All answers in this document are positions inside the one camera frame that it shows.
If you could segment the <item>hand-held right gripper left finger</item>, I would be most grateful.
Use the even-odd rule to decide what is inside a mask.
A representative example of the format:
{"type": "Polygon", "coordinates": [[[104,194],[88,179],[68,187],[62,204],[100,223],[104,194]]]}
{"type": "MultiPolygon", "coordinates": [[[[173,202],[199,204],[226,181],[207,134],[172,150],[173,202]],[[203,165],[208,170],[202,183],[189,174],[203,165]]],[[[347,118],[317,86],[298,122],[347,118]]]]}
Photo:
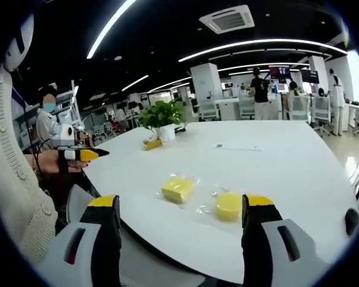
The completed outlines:
{"type": "Polygon", "coordinates": [[[48,286],[120,286],[120,200],[70,195],[68,225],[37,272],[48,286]]]}

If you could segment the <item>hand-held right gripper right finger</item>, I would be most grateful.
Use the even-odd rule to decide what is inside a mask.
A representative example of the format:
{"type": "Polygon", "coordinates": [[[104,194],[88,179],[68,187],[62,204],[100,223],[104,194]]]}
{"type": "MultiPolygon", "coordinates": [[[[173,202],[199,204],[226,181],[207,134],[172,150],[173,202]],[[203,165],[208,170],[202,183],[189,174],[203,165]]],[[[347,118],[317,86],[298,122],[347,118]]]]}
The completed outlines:
{"type": "Polygon", "coordinates": [[[313,238],[265,196],[242,196],[244,286],[312,286],[329,265],[313,238]]]}

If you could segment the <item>person's left hand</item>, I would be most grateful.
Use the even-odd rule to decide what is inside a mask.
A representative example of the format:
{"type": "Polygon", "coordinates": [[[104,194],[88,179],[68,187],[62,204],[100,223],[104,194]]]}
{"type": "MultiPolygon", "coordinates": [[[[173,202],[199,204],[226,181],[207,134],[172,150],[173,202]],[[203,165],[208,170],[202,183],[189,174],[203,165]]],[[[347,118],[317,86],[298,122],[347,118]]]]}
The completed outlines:
{"type": "Polygon", "coordinates": [[[64,167],[60,167],[58,151],[48,149],[38,154],[34,160],[34,168],[39,174],[79,173],[89,163],[89,161],[67,161],[64,167]]]}

